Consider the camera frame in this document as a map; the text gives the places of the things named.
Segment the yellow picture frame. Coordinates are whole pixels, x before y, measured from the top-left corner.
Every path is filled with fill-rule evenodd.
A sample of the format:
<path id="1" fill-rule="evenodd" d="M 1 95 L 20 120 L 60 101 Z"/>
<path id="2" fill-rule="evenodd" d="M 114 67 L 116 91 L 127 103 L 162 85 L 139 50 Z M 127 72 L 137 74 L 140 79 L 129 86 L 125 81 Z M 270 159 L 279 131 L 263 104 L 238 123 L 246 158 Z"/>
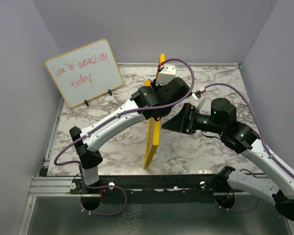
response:
<path id="1" fill-rule="evenodd" d="M 147 140 L 145 149 L 144 169 L 147 170 L 156 153 L 160 140 L 161 120 L 148 120 Z"/>

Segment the small whiteboard yellow rim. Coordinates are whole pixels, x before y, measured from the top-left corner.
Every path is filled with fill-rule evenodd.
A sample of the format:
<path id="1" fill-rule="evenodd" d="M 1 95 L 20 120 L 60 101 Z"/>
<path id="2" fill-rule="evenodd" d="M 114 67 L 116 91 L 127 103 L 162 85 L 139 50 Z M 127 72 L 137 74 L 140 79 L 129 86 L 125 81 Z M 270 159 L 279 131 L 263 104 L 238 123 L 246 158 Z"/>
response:
<path id="1" fill-rule="evenodd" d="M 70 108 L 123 85 L 123 77 L 107 39 L 50 58 L 45 66 Z"/>

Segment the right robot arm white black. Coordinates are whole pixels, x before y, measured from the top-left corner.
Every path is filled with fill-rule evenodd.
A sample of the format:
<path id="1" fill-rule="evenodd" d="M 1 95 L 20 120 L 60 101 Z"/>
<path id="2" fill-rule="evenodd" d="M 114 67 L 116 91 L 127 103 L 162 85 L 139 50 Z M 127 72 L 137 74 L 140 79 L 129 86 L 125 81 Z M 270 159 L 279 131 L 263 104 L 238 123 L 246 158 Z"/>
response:
<path id="1" fill-rule="evenodd" d="M 268 177 L 263 181 L 225 166 L 215 177 L 216 188 L 229 188 L 253 194 L 274 205 L 284 217 L 294 221 L 294 170 L 279 158 L 268 154 L 260 135 L 248 125 L 237 121 L 236 107 L 226 98 L 211 102 L 211 114 L 204 115 L 193 105 L 186 103 L 180 112 L 162 128 L 192 135 L 196 131 L 211 132 L 229 149 L 253 162 Z"/>

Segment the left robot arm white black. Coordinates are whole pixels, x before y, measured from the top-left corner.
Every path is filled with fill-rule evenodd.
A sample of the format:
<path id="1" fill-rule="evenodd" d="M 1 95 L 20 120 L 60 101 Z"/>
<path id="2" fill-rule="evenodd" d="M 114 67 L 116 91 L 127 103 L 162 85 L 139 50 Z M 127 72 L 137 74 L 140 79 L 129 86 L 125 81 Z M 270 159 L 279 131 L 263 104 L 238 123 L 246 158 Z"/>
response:
<path id="1" fill-rule="evenodd" d="M 81 161 L 81 187 L 87 193 L 98 189 L 98 165 L 103 158 L 99 149 L 125 129 L 148 120 L 164 117 L 181 98 L 189 97 L 193 85 L 188 86 L 175 77 L 161 86 L 142 86 L 120 108 L 97 123 L 80 129 L 70 129 L 70 136 Z"/>

